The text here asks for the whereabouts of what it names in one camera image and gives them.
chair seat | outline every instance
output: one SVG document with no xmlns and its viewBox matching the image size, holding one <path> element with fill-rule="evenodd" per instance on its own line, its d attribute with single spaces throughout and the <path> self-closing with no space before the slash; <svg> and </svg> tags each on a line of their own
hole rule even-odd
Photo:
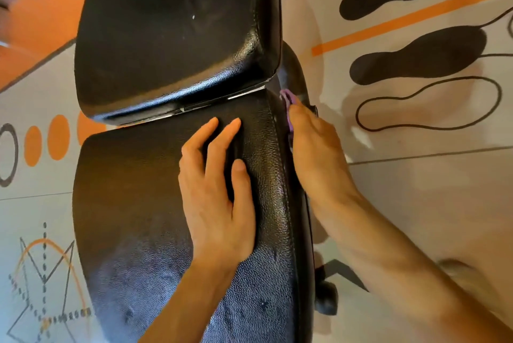
<svg viewBox="0 0 513 343">
<path fill-rule="evenodd" d="M 223 126 L 242 120 L 227 162 L 247 164 L 257 235 L 203 342 L 311 341 L 313 256 L 304 192 L 285 109 L 262 89 L 84 143 L 73 190 L 76 242 L 93 307 L 113 343 L 136 342 L 189 267 L 178 161 L 185 141 L 213 116 Z"/>
</svg>

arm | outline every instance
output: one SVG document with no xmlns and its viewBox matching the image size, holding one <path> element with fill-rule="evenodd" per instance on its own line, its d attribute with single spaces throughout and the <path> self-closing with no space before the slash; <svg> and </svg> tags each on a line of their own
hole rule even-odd
<svg viewBox="0 0 513 343">
<path fill-rule="evenodd" d="M 369 290 L 437 341 L 509 342 L 513 332 L 443 273 L 356 189 L 335 128 L 292 106 L 293 155 L 313 211 Z"/>
<path fill-rule="evenodd" d="M 203 163 L 201 147 L 218 124 L 210 120 L 183 146 L 178 181 L 194 247 L 192 263 L 139 343 L 199 343 L 239 263 L 253 252 L 255 211 L 246 166 L 240 159 L 232 166 L 233 204 L 224 178 L 226 150 L 240 119 L 209 144 Z"/>
</svg>

hand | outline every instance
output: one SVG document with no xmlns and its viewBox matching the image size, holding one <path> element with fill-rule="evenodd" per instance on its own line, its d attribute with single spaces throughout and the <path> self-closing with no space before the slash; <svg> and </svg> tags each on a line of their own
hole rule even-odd
<svg viewBox="0 0 513 343">
<path fill-rule="evenodd" d="M 293 158 L 299 181 L 314 209 L 336 211 L 361 199 L 349 172 L 335 127 L 298 103 L 290 107 Z"/>
<path fill-rule="evenodd" d="M 208 145 L 206 166 L 203 162 L 201 148 L 218 124 L 217 118 L 211 119 L 184 144 L 178 181 L 194 247 L 192 263 L 234 274 L 253 252 L 255 210 L 251 182 L 241 159 L 231 168 L 233 204 L 226 191 L 226 150 L 239 131 L 240 119 L 233 120 Z"/>
</svg>

purple cleaning cloth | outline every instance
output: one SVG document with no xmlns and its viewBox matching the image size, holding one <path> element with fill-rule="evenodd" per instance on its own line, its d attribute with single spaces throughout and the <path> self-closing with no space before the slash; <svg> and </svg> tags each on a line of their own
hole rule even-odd
<svg viewBox="0 0 513 343">
<path fill-rule="evenodd" d="M 290 132 L 294 131 L 294 127 L 290 122 L 289 109 L 291 104 L 298 104 L 298 98 L 294 93 L 292 93 L 289 89 L 282 89 L 279 92 L 279 96 L 285 101 L 285 106 L 287 107 L 287 121 L 289 123 Z"/>
</svg>

floor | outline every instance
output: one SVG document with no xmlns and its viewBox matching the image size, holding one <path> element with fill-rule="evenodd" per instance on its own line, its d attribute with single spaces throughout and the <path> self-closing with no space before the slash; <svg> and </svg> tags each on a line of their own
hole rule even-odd
<svg viewBox="0 0 513 343">
<path fill-rule="evenodd" d="M 18 0 L 0 49 L 0 341 L 104 341 L 71 218 L 80 145 L 106 129 L 74 92 L 81 1 Z M 282 4 L 284 39 L 361 191 L 432 259 L 479 268 L 513 322 L 513 0 Z M 318 227 L 314 240 L 318 265 L 344 261 Z M 338 314 L 316 313 L 314 343 L 419 341 L 371 294 L 329 281 Z"/>
</svg>

